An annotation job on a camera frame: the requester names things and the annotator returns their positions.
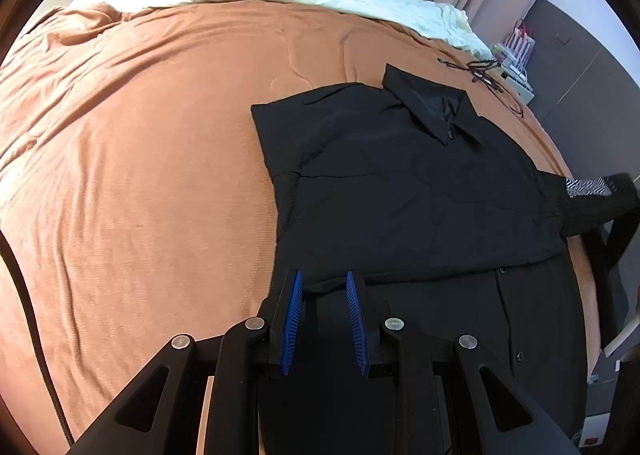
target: black cable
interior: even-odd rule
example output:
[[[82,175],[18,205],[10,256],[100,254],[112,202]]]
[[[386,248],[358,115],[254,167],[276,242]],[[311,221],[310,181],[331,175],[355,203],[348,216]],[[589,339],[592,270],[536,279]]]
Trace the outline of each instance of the black cable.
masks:
[[[38,367],[40,368],[40,374],[42,374],[44,384],[47,387],[47,391],[49,392],[49,397],[51,398],[51,402],[53,403],[53,408],[56,410],[56,415],[58,416],[58,422],[60,423],[60,427],[62,428],[62,433],[64,433],[66,442],[69,444],[69,447],[71,447],[74,444],[74,437],[71,435],[69,424],[66,421],[65,412],[62,409],[62,403],[60,403],[58,393],[56,392],[56,387],[53,385],[53,379],[51,378],[49,367],[47,367],[47,360],[44,356],[42,342],[40,341],[40,333],[38,332],[36,314],[33,310],[33,304],[31,303],[31,297],[29,296],[27,284],[24,281],[24,276],[22,275],[22,271],[20,270],[20,266],[18,265],[18,260],[15,258],[11,246],[9,245],[9,242],[6,240],[1,230],[0,257],[2,257],[6,268],[9,270],[9,274],[14,281],[15,289],[16,291],[18,291],[18,296],[20,297],[20,302],[22,304],[22,310],[24,311],[25,318],[27,318],[27,327],[29,328],[31,344],[33,345],[33,352],[36,356]]]
[[[493,76],[489,74],[489,71],[491,69],[495,69],[500,65],[497,61],[495,60],[470,61],[464,67],[456,63],[443,60],[442,58],[438,58],[438,61],[440,63],[444,63],[447,67],[450,67],[452,69],[466,70],[467,72],[470,72],[471,75],[474,77],[472,80],[473,83],[477,81],[481,81],[482,83],[484,83],[484,85],[486,85],[486,87],[495,96],[495,98],[498,101],[500,101],[500,103],[502,103],[503,107],[509,109],[511,112],[516,114],[517,117],[524,118],[524,109],[522,108],[522,105],[516,98],[514,98],[514,96],[509,91],[506,91],[506,92],[511,96],[511,99],[513,99],[516,102],[517,108],[513,108],[512,106],[507,105],[497,95],[497,92],[499,92],[500,94],[503,94],[505,92],[505,89],[502,88],[502,85],[500,85],[500,83],[497,80],[495,80]]]

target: orange blanket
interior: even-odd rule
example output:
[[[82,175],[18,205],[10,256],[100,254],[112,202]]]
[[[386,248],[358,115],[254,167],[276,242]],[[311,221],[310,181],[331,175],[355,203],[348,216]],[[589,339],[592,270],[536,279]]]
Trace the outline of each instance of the orange blanket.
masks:
[[[258,0],[58,10],[16,42],[0,70],[0,225],[76,438],[168,339],[222,334],[265,296],[276,210],[252,104],[380,86],[391,63],[467,90],[538,168],[568,174],[528,109],[518,118],[437,57],[471,58],[391,23]],[[594,282],[570,247],[593,367]],[[40,455],[66,451],[4,266],[0,395]]]

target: striped fabric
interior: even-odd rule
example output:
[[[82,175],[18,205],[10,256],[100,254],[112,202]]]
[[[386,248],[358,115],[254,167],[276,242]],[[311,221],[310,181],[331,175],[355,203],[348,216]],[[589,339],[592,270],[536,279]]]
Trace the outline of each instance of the striped fabric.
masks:
[[[606,177],[597,179],[567,179],[566,192],[569,197],[579,197],[583,195],[611,195],[612,186],[609,185]]]

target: metal screw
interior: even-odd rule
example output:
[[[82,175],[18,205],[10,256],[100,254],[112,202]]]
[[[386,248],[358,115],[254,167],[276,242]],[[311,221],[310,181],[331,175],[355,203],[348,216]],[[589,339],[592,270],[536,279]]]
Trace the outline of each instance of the metal screw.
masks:
[[[402,330],[402,327],[404,327],[404,321],[399,318],[387,318],[385,320],[385,327],[389,330]]]
[[[171,340],[171,346],[177,350],[188,347],[189,343],[191,343],[190,337],[185,336],[184,334],[180,334],[180,336],[176,336]]]
[[[245,321],[244,326],[249,330],[260,330],[264,327],[264,320],[258,316],[254,316]]]
[[[460,336],[458,343],[460,343],[460,346],[465,349],[475,349],[478,346],[478,340],[471,336],[471,334]]]

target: gray cabinet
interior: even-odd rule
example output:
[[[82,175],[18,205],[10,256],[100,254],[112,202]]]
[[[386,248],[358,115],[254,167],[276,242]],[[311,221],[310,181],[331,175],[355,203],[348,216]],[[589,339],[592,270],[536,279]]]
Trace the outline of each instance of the gray cabinet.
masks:
[[[535,2],[526,24],[536,40],[527,67],[536,95],[529,107],[572,174],[581,178],[616,172],[640,175],[640,88],[636,82],[600,42],[547,0]],[[631,313],[640,283],[638,235],[620,262],[620,274]],[[615,359],[639,342],[640,331],[636,330],[611,359],[601,359],[595,371],[600,380],[614,377]],[[602,407],[601,393],[590,391],[593,409]]]

